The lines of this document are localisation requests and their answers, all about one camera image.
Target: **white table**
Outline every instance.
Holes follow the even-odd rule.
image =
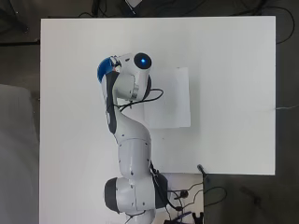
[[[189,68],[191,128],[150,130],[161,172],[201,163],[208,173],[275,173],[275,18],[43,20],[40,223],[124,221],[102,198],[120,172],[96,69],[139,51],[156,68]]]

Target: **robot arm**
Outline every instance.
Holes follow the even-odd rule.
[[[165,207],[166,192],[157,192],[150,173],[151,141],[148,129],[120,112],[117,99],[140,101],[150,93],[151,59],[144,53],[109,57],[98,67],[98,79],[106,102],[107,124],[119,146],[122,178],[113,178],[105,186],[109,209],[131,216],[128,223],[150,224],[155,209]],[[159,175],[167,189],[167,180]]]

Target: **power cord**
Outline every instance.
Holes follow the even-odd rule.
[[[137,104],[142,104],[142,103],[146,103],[146,102],[156,101],[156,100],[160,99],[164,94],[164,91],[161,89],[151,89],[150,91],[160,91],[161,94],[159,96],[149,99],[149,100],[131,102],[130,104],[127,104],[127,105],[119,105],[118,108],[120,109],[120,112],[122,112],[125,108],[127,108],[128,106],[131,106],[131,105],[137,105]]]
[[[221,203],[221,202],[223,202],[226,199],[226,197],[227,197],[227,190],[224,187],[214,187],[214,188],[208,189],[207,191],[204,192],[204,194],[209,193],[213,189],[222,189],[224,191],[224,196],[220,200],[218,200],[217,202],[205,204],[204,207],[209,207],[211,205],[214,205],[214,204],[217,204],[217,203]]]
[[[243,16],[243,15],[247,15],[247,14],[250,14],[250,13],[252,15],[256,15],[258,12],[262,13],[263,9],[268,9],[268,8],[283,10],[283,11],[287,12],[290,15],[291,19],[292,19],[292,30],[291,30],[290,34],[284,40],[281,40],[281,41],[277,42],[277,45],[282,44],[282,43],[286,42],[287,40],[289,40],[292,37],[292,35],[295,31],[295,19],[294,19],[292,13],[287,8],[285,8],[285,7],[256,7],[256,8],[253,8],[253,9],[249,9],[249,10],[246,10],[246,11],[235,13],[231,16]]]
[[[141,215],[143,215],[143,214],[145,214],[146,213],[146,211],[144,211],[143,213],[139,213],[139,214],[136,214],[136,215],[128,215],[128,214],[125,214],[125,215],[127,215],[127,216],[129,216],[130,218],[128,219],[128,220],[126,220],[126,222],[124,223],[124,224],[127,224],[133,217],[137,217],[137,216],[141,216]]]

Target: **gray floor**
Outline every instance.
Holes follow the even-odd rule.
[[[39,38],[40,19],[47,16],[76,17],[80,12],[91,11],[91,0],[22,1],[11,0],[23,21],[30,27],[26,35],[11,31],[0,35],[0,41],[29,41]],[[121,0],[108,0],[108,15],[120,14],[117,5]],[[195,1],[177,0],[173,6],[156,7],[159,0],[144,0],[138,8],[143,17],[175,17],[196,5]],[[257,0],[243,0],[254,6]],[[299,1],[270,1],[272,6],[286,7],[299,22]],[[189,16],[225,16],[244,10],[240,0],[207,0]],[[291,30],[290,18],[277,10],[265,14],[278,15],[277,39],[283,39]],[[299,31],[286,43],[277,46],[277,105],[299,104]],[[34,95],[36,124],[39,118],[39,47],[0,48],[0,83],[21,86]],[[207,224],[258,224],[299,223],[299,108],[277,113],[277,175],[211,175],[206,188],[224,186],[228,197],[223,203],[206,209]],[[242,193],[246,187],[261,197],[261,206]],[[219,192],[208,194],[206,203],[218,200]]]

